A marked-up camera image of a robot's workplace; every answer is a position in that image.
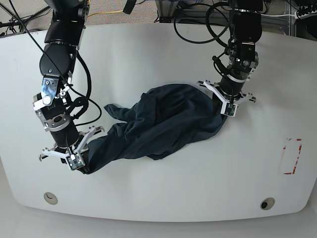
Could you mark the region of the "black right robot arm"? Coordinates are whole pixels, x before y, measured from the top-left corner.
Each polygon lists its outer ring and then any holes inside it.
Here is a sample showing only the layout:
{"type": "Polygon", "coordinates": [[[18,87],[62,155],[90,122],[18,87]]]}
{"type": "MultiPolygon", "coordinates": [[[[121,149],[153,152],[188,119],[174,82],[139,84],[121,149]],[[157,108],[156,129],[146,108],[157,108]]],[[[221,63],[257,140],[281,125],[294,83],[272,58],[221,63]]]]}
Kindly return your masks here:
{"type": "Polygon", "coordinates": [[[34,96],[34,111],[44,130],[53,137],[52,149],[45,148],[39,156],[59,157],[70,170],[92,173],[89,165],[88,139],[103,131],[103,127],[90,127],[88,132],[78,131],[75,120],[88,109],[91,102],[92,80],[88,67],[79,54],[80,43],[89,15],[88,0],[48,0],[53,9],[50,27],[39,67],[43,76],[41,92],[34,96]],[[87,92],[71,99],[72,75],[79,61],[87,76],[87,92]]]}

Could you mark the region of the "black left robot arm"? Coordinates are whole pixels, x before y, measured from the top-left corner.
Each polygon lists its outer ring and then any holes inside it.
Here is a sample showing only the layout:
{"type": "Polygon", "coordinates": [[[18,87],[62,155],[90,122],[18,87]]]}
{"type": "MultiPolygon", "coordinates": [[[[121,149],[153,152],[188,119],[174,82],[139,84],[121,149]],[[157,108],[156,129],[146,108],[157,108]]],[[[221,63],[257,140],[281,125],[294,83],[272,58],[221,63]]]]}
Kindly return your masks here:
{"type": "Polygon", "coordinates": [[[233,117],[237,108],[246,101],[255,102],[251,94],[244,94],[242,87],[250,78],[250,74],[258,67],[259,56],[256,52],[256,42],[262,36],[263,9],[261,0],[230,0],[213,4],[206,12],[205,23],[213,39],[224,47],[224,54],[229,57],[228,66],[224,66],[220,57],[212,58],[214,67],[220,72],[222,78],[218,83],[203,82],[203,86],[212,91],[213,95],[221,101],[221,114],[233,117]],[[224,43],[220,37],[222,33],[215,34],[210,25],[212,11],[220,6],[231,8],[226,29],[230,38],[224,43]]]}

